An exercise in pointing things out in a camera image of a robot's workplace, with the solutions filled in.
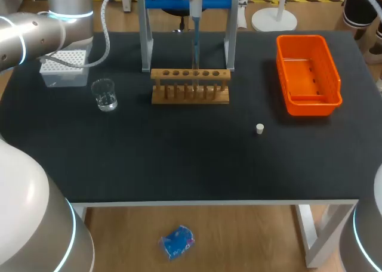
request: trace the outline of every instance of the wooden test tube rack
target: wooden test tube rack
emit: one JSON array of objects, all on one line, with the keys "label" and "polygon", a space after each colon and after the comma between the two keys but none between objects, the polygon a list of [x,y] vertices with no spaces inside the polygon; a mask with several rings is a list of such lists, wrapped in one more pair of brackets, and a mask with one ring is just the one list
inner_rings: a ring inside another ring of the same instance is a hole
[{"label": "wooden test tube rack", "polygon": [[[231,79],[228,69],[152,69],[153,86],[152,104],[229,104],[227,81]],[[161,85],[161,80],[174,81],[173,85]],[[176,80],[185,81],[177,84]],[[199,85],[187,81],[201,81]],[[203,81],[216,81],[213,86],[204,85]]]}]

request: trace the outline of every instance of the white robotic arm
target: white robotic arm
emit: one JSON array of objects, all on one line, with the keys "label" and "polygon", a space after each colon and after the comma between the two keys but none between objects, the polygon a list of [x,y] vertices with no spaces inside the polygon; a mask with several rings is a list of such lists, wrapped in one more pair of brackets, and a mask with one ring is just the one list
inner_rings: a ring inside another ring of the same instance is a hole
[{"label": "white robotic arm", "polygon": [[93,39],[92,0],[49,0],[47,14],[0,17],[0,71]]}]

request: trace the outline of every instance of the small white cap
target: small white cap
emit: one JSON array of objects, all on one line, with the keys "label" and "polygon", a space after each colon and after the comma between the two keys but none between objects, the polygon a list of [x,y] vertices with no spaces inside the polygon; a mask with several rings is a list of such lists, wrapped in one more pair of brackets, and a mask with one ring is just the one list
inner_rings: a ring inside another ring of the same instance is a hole
[{"label": "small white cap", "polygon": [[264,125],[263,124],[259,123],[259,124],[256,125],[256,133],[261,135],[263,133],[263,130],[264,130]]}]

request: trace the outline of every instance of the white table frame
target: white table frame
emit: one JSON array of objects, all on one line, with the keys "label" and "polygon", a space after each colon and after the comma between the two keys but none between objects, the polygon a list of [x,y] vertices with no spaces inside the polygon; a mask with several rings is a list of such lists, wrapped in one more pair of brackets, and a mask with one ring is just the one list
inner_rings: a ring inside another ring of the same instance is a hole
[{"label": "white table frame", "polygon": [[[85,220],[87,208],[121,206],[188,206],[188,205],[295,205],[305,248],[308,268],[320,267],[338,247],[341,231],[358,200],[193,200],[169,202],[98,202],[73,203]],[[319,228],[315,228],[310,205],[328,205]]]}]

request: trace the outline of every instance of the white floor lamp base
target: white floor lamp base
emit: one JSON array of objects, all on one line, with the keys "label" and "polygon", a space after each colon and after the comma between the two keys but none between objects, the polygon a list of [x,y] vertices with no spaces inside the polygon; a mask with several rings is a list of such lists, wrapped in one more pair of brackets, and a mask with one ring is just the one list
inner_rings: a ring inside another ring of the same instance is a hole
[{"label": "white floor lamp base", "polygon": [[283,11],[281,20],[276,21],[278,8],[263,8],[252,16],[252,26],[259,32],[295,30],[296,17],[289,11]]}]

